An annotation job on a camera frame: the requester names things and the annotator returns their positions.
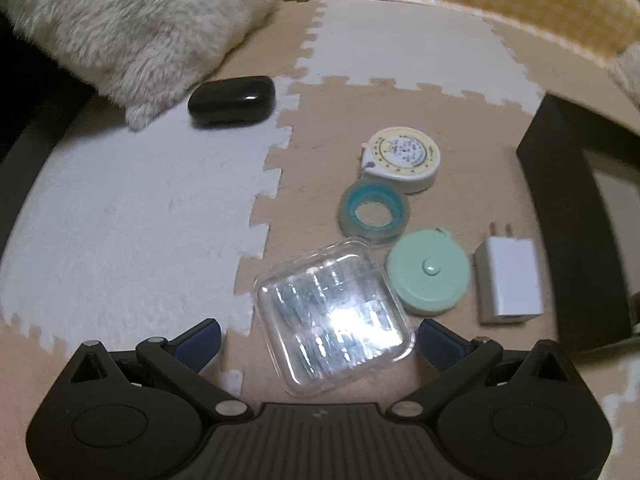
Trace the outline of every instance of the white fluffy fabric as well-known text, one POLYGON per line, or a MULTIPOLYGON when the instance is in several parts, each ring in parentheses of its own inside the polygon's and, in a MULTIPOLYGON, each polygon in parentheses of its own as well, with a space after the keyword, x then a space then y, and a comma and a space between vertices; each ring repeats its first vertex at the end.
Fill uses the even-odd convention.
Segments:
POLYGON ((613 62, 611 76, 640 107, 640 43, 634 43, 613 62))
POLYGON ((179 102, 279 0, 0 0, 27 37, 140 130, 179 102))

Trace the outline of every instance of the clear adhesive tape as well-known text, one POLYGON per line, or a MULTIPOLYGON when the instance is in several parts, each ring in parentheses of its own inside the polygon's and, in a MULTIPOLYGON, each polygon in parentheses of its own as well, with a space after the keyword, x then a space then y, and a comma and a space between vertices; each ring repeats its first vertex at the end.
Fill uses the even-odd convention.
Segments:
POLYGON ((338 223, 345 236, 356 236, 373 244, 385 244, 404 232, 410 211, 409 201, 394 184, 364 179, 349 186, 342 195, 338 223), (364 223, 356 211, 367 202, 381 203, 391 214, 391 220, 383 226, 364 223))

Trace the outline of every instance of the ribbed black surface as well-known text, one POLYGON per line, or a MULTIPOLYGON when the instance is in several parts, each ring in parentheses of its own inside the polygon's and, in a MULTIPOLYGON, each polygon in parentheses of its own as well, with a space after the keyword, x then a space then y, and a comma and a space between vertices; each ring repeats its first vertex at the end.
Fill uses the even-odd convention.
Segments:
POLYGON ((180 480, 467 480, 420 426, 385 420, 375 404, 267 404, 225 425, 180 480))

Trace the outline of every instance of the clear plastic case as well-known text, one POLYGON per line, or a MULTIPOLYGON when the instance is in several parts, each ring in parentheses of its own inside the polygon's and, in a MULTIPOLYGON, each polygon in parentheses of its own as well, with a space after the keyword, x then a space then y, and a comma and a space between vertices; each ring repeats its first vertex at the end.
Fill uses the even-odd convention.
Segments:
POLYGON ((295 396, 385 367, 414 345, 383 266, 357 238, 258 276, 254 300, 273 363, 295 396))

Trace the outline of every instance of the white tape measure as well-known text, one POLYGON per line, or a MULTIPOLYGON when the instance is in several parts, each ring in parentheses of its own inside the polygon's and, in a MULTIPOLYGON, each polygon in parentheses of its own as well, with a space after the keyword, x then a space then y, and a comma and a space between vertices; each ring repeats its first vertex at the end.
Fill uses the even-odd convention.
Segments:
POLYGON ((405 193, 431 186, 440 167, 440 150, 431 137, 393 126, 376 133, 363 145, 362 176, 393 180, 405 193))

